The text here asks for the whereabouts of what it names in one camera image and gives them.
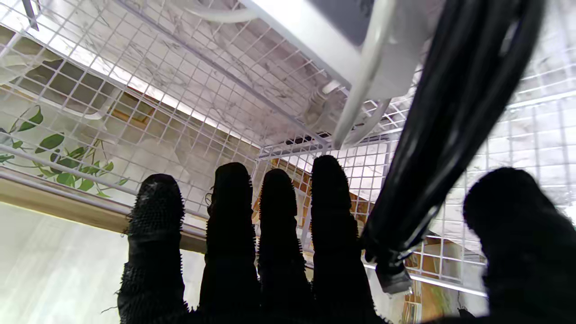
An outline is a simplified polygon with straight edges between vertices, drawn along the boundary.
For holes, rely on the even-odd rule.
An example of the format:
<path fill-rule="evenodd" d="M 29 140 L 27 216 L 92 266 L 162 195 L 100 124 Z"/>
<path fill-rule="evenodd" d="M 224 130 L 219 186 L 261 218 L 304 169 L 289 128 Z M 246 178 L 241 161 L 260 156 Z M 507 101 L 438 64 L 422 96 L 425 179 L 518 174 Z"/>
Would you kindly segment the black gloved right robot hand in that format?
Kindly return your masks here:
<path fill-rule="evenodd" d="M 373 306 L 347 176 L 336 158 L 323 155 L 313 164 L 312 283 L 305 275 L 288 174 L 273 169 L 263 180 L 259 247 L 252 194 L 243 164 L 217 168 L 199 305 L 193 311 L 183 297 L 180 189 L 171 175 L 150 175 L 136 196 L 127 231 L 128 261 L 117 299 L 121 323 L 386 323 Z M 434 322 L 573 324 L 575 228 L 535 179 L 510 167 L 494 170 L 473 185 L 463 208 L 488 259 L 488 315 Z"/>

